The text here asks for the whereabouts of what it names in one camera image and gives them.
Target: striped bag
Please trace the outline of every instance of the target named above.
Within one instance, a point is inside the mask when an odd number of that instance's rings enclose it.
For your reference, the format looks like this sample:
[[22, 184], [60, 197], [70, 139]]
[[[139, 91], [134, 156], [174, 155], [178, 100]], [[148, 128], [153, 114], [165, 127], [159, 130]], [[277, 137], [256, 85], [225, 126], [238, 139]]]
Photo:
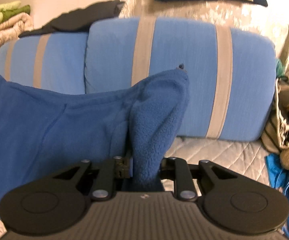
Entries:
[[272, 111], [261, 135], [268, 152], [280, 154], [289, 148], [289, 84], [276, 80]]

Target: quilted cover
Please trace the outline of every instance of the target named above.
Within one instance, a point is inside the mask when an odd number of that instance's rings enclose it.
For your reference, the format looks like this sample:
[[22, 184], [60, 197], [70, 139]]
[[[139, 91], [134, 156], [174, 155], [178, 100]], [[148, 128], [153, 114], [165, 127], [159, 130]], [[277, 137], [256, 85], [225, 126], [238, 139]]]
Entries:
[[[268, 154], [259, 140], [255, 142], [232, 142], [177, 137], [165, 156], [182, 158], [190, 164], [198, 164], [199, 160], [210, 160], [269, 185], [265, 162], [265, 156]], [[173, 191], [173, 181], [164, 180], [163, 186], [166, 191]]]

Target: metal screw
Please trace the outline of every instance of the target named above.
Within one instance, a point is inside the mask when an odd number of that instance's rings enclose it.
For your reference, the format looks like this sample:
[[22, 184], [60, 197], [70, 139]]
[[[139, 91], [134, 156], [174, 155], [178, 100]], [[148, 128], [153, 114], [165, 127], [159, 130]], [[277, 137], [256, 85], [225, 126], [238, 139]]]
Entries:
[[196, 196], [196, 194], [191, 190], [184, 190], [180, 193], [180, 196], [184, 199], [192, 199]]
[[92, 192], [92, 195], [96, 198], [105, 198], [109, 195], [109, 193], [106, 190], [98, 189]]

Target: sofa backrest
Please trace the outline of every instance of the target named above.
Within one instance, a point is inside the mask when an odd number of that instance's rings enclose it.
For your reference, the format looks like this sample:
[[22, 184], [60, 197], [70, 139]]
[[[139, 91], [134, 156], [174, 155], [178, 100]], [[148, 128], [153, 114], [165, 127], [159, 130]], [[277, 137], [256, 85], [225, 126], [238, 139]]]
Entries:
[[86, 92], [126, 89], [180, 64], [190, 103], [179, 135], [260, 137], [274, 95], [275, 50], [269, 39], [239, 29], [177, 18], [99, 21], [87, 41]]
[[0, 48], [0, 75], [25, 86], [85, 94], [88, 33], [53, 33], [11, 41]]

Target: beige stripe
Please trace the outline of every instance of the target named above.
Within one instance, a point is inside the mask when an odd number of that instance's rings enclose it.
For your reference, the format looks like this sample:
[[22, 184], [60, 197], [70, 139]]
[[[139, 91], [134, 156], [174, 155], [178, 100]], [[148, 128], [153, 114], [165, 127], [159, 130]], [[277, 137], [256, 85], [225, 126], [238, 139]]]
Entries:
[[14, 47], [16, 42], [17, 42], [17, 40], [10, 41], [8, 50], [6, 52], [5, 76], [4, 76], [4, 78], [7, 81], [10, 81], [10, 71], [11, 71], [10, 68], [11, 68], [12, 51], [13, 51], [13, 47]]
[[156, 17], [141, 17], [135, 39], [131, 86], [149, 76], [152, 39], [154, 37]]
[[44, 55], [46, 45], [48, 43], [50, 35], [51, 34], [42, 35], [38, 43], [36, 58], [34, 60], [34, 67], [33, 67], [32, 86], [35, 88], [41, 88], [41, 72], [42, 72], [43, 55]]
[[229, 27], [217, 26], [218, 70], [207, 137], [219, 138], [226, 119], [232, 83], [232, 38]]

